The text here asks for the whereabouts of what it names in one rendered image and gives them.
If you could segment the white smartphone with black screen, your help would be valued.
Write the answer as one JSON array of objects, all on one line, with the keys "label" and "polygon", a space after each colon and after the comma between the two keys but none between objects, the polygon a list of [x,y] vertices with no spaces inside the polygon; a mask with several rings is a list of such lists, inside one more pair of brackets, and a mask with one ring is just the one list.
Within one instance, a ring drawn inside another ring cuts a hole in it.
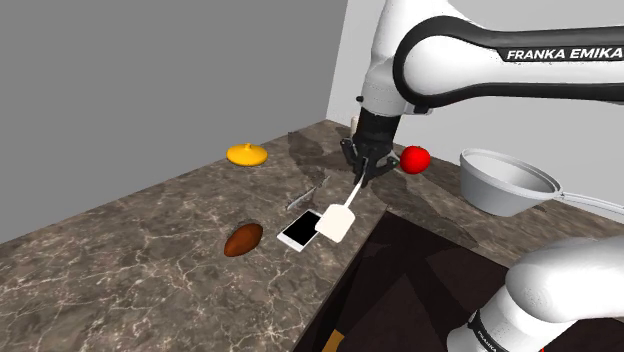
[{"label": "white smartphone with black screen", "polygon": [[302,252],[317,236],[315,226],[320,219],[321,214],[308,209],[279,232],[277,239],[291,249]]}]

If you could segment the dark robot stand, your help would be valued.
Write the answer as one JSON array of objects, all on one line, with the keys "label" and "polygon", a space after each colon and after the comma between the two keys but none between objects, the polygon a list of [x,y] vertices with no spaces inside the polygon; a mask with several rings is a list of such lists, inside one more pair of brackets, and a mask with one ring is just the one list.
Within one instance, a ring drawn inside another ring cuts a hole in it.
[{"label": "dark robot stand", "polygon": [[293,352],[447,352],[506,267],[386,212]]}]

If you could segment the silver knife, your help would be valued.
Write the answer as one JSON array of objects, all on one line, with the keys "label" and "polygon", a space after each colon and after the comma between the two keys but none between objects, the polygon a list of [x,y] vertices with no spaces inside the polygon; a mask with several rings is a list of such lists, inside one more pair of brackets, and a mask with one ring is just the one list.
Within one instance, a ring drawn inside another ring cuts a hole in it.
[{"label": "silver knife", "polygon": [[303,200],[305,200],[307,197],[309,197],[310,195],[312,195],[316,190],[318,190],[319,188],[323,187],[326,182],[328,181],[328,179],[330,178],[330,176],[326,176],[319,184],[311,187],[309,190],[305,191],[304,193],[302,193],[301,195],[299,195],[296,199],[292,200],[290,203],[288,203],[288,205],[285,207],[285,210],[291,210],[294,207],[296,207],[300,202],[302,202]]}]

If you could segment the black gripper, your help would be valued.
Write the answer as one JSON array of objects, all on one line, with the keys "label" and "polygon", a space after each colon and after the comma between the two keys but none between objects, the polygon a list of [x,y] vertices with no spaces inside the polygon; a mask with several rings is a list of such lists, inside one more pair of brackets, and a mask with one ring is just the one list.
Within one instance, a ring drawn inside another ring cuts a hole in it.
[{"label": "black gripper", "polygon": [[372,179],[398,166],[399,158],[391,150],[400,119],[400,115],[381,116],[361,108],[354,136],[340,141],[354,184],[361,180],[365,188]]}]

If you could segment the grey saucepan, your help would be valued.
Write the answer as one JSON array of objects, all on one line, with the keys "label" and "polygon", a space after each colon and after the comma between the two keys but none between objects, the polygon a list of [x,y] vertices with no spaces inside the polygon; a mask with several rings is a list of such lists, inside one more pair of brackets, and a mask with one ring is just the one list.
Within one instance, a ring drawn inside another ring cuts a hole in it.
[{"label": "grey saucepan", "polygon": [[565,200],[624,215],[624,205],[565,192],[554,177],[518,158],[467,148],[459,160],[461,195],[488,214],[512,217],[548,200]]}]

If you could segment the yellow lid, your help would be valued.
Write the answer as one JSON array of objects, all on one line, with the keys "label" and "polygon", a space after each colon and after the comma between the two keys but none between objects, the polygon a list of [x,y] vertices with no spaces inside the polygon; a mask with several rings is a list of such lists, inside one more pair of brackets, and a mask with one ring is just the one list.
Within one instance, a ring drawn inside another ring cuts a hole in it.
[{"label": "yellow lid", "polygon": [[244,143],[231,146],[226,158],[235,165],[253,167],[263,164],[268,159],[268,152],[262,146]]}]

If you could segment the red apple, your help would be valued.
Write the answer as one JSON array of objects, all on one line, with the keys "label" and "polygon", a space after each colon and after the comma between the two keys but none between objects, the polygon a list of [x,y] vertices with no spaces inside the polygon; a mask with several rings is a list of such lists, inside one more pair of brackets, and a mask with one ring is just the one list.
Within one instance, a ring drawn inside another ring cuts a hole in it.
[{"label": "red apple", "polygon": [[430,162],[430,153],[421,146],[408,146],[400,156],[400,168],[407,174],[423,172],[428,168]]}]

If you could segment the brown potato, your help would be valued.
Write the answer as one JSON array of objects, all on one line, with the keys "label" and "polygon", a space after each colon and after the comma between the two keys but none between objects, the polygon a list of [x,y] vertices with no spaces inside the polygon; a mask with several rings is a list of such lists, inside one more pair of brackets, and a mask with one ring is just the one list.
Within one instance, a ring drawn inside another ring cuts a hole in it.
[{"label": "brown potato", "polygon": [[236,257],[255,249],[263,236],[263,227],[257,223],[249,223],[239,227],[227,239],[224,245],[224,255]]}]

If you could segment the white spatula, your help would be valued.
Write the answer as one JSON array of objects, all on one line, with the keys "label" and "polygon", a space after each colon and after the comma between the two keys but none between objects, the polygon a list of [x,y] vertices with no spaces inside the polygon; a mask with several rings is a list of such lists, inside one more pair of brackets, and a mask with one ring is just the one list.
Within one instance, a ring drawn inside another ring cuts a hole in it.
[{"label": "white spatula", "polygon": [[344,203],[331,204],[325,210],[315,225],[316,232],[335,243],[340,243],[344,239],[355,221],[355,214],[350,209],[350,205],[361,188],[364,176],[365,174],[362,174]]}]

